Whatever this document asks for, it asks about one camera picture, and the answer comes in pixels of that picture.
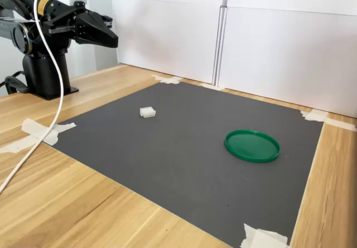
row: black mat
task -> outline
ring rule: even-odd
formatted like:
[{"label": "black mat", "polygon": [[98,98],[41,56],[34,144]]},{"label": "black mat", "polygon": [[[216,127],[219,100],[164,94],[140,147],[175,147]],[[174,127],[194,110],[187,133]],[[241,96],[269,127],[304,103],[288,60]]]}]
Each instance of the black mat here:
[{"label": "black mat", "polygon": [[[152,106],[154,118],[139,108]],[[291,238],[322,122],[300,111],[186,83],[158,83],[65,122],[54,148],[234,247],[246,223]],[[255,164],[224,147],[265,132],[280,157]]]}]

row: tape strip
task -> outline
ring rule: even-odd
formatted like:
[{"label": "tape strip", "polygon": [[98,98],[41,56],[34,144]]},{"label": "tape strip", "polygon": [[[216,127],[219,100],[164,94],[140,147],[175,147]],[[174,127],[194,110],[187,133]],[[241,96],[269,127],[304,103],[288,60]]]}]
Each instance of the tape strip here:
[{"label": "tape strip", "polygon": [[223,89],[225,89],[223,87],[218,87],[218,86],[207,84],[207,83],[202,83],[201,86],[205,87],[205,88],[212,89],[212,90],[223,90]]},{"label": "tape strip", "polygon": [[[76,124],[71,123],[71,124],[66,124],[66,125],[58,125],[55,124],[53,129],[50,131],[50,133],[46,136],[44,139],[44,142],[49,144],[50,146],[54,145],[58,141],[58,134],[64,131],[67,131],[73,127],[75,127]],[[23,121],[22,123],[22,128],[21,130],[30,134],[29,136],[24,137],[23,139],[20,139],[16,142],[13,142],[7,146],[4,146],[0,148],[0,154],[1,153],[18,153],[21,150],[24,150],[30,146],[33,146],[39,138],[44,135],[45,131],[48,129],[48,127],[43,126],[36,121],[33,121],[29,118]]]},{"label": "tape strip", "polygon": [[278,233],[256,230],[244,224],[246,239],[240,245],[241,248],[289,248],[288,238]]},{"label": "tape strip", "polygon": [[301,114],[307,121],[320,121],[335,127],[357,132],[357,128],[355,125],[328,118],[327,114],[329,113],[326,111],[313,109],[311,112],[301,111]]},{"label": "tape strip", "polygon": [[157,75],[152,75],[152,76],[155,77],[156,80],[160,80],[161,83],[166,83],[166,84],[179,84],[180,83],[179,80],[182,79],[180,77],[164,78]]}]

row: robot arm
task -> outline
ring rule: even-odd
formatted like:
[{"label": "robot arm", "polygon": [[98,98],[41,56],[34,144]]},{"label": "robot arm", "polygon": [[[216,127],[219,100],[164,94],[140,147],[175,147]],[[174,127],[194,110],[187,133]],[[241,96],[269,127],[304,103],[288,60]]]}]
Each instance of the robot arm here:
[{"label": "robot arm", "polygon": [[[23,71],[8,76],[5,85],[8,93],[32,93],[51,100],[60,96],[59,77],[35,22],[34,0],[0,0],[0,37],[12,40],[25,57]],[[13,11],[26,20],[14,20]],[[83,0],[38,0],[38,19],[41,31],[59,66],[64,95],[78,91],[70,86],[65,54],[71,40],[78,44],[95,44],[118,47],[118,36],[113,33],[112,19],[85,8]],[[27,86],[16,79],[24,74]]]},{"label": "robot arm", "polygon": [[[56,35],[78,44],[118,47],[118,37],[110,30],[113,19],[86,9],[82,1],[69,6],[58,0],[38,0],[37,7],[42,31],[48,37]],[[0,0],[1,8],[15,11],[27,20],[35,19],[33,0]]]}]

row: black cable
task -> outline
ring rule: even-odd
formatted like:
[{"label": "black cable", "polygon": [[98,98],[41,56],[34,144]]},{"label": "black cable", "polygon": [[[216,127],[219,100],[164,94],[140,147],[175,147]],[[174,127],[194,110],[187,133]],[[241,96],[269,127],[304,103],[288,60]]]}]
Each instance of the black cable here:
[{"label": "black cable", "polygon": [[41,41],[41,40],[39,41],[39,39],[41,39],[40,33],[38,33],[38,35],[37,35],[37,37],[35,39],[31,39],[31,36],[30,36],[30,34],[33,36],[33,31],[31,31],[31,30],[33,29],[34,26],[36,26],[36,22],[34,22],[33,25],[30,27],[30,29],[28,30],[28,39],[30,41],[32,41],[33,43],[39,43]]},{"label": "black cable", "polygon": [[[13,76],[13,77],[17,77],[17,76],[19,76],[20,74],[24,75],[25,72],[23,72],[23,71],[18,71],[18,72],[16,72],[16,73],[12,74],[12,76]],[[0,83],[0,88],[3,87],[4,85],[5,85],[5,82]]]}]

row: white cube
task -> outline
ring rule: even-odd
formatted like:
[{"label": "white cube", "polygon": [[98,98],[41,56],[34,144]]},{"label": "white cube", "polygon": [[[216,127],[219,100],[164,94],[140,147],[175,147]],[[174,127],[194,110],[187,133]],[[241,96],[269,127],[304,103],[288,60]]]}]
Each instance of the white cube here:
[{"label": "white cube", "polygon": [[156,114],[156,111],[152,107],[140,108],[140,116],[142,116],[144,118],[154,117],[155,114]]}]

